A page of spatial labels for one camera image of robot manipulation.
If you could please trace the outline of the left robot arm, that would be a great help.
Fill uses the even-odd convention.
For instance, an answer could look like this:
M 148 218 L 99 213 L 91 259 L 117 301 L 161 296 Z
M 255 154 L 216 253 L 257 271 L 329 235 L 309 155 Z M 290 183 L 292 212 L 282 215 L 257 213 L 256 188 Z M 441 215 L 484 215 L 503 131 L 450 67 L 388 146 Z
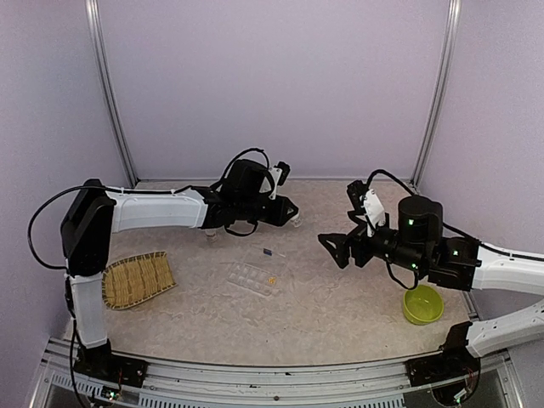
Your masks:
M 87 180 L 60 226 L 76 329 L 88 350 L 87 366 L 103 378 L 113 377 L 119 369 L 118 358 L 107 350 L 101 303 L 112 234 L 159 227 L 229 230 L 238 221 L 282 227 L 299 216 L 298 207 L 277 191 L 289 172 L 283 161 L 266 167 L 236 159 L 210 186 L 135 191 Z

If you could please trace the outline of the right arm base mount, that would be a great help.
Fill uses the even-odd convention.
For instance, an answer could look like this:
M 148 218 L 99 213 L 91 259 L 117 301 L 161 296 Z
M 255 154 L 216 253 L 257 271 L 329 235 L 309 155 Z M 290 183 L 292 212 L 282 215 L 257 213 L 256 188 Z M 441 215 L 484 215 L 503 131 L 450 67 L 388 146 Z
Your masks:
M 407 360 L 405 367 L 411 386 L 418 387 L 464 377 L 470 372 L 475 373 L 481 368 L 481 364 L 480 359 L 470 354 L 468 356 L 435 354 Z

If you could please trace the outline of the clear plastic pill organizer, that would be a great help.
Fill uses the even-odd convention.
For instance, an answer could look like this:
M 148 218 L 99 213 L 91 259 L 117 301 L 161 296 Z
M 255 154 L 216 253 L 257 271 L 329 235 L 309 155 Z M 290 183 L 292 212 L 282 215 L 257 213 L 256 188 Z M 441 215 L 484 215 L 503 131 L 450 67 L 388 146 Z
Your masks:
M 270 297 L 277 293 L 278 282 L 287 265 L 286 254 L 264 246 L 250 246 L 227 268 L 226 280 L 241 289 Z M 271 277 L 275 277 L 274 284 L 269 284 Z

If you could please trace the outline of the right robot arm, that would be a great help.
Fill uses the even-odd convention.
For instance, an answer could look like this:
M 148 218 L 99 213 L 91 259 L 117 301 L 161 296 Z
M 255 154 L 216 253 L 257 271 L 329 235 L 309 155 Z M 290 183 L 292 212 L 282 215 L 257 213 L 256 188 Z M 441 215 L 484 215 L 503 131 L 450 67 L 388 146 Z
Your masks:
M 379 258 L 388 268 L 409 270 L 415 281 L 448 289 L 543 293 L 541 254 L 507 250 L 461 232 L 445 237 L 443 207 L 427 197 L 402 199 L 395 229 L 374 195 L 360 200 L 348 215 L 356 223 L 349 233 L 318 236 L 341 269 L 349 263 L 362 268 Z M 460 323 L 449 330 L 434 368 L 442 377 L 453 377 L 467 364 L 468 354 L 483 357 L 542 338 L 542 302 L 495 319 Z

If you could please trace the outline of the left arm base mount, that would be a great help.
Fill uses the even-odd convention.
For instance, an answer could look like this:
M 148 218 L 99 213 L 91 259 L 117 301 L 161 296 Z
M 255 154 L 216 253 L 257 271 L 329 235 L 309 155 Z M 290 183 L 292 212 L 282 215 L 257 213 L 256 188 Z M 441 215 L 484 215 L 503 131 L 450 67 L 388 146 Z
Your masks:
M 121 386 L 141 388 L 148 362 L 113 353 L 95 353 L 79 350 L 74 371 L 85 376 Z

